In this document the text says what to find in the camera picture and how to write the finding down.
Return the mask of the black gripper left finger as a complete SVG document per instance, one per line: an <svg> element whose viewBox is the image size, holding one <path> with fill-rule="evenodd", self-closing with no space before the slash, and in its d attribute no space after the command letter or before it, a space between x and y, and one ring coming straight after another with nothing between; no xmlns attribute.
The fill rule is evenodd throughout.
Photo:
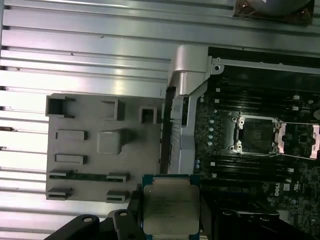
<svg viewBox="0 0 320 240"><path fill-rule="evenodd" d="M48 236L50 240L142 240L143 193L135 190L126 209L118 209L105 220L91 214L75 217Z"/></svg>

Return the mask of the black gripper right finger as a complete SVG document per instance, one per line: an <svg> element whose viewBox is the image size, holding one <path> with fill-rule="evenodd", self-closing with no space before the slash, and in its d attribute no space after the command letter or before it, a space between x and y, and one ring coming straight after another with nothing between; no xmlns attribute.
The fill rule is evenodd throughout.
<svg viewBox="0 0 320 240"><path fill-rule="evenodd" d="M237 211L200 198L200 221L209 240L311 240L313 237L278 215Z"/></svg>

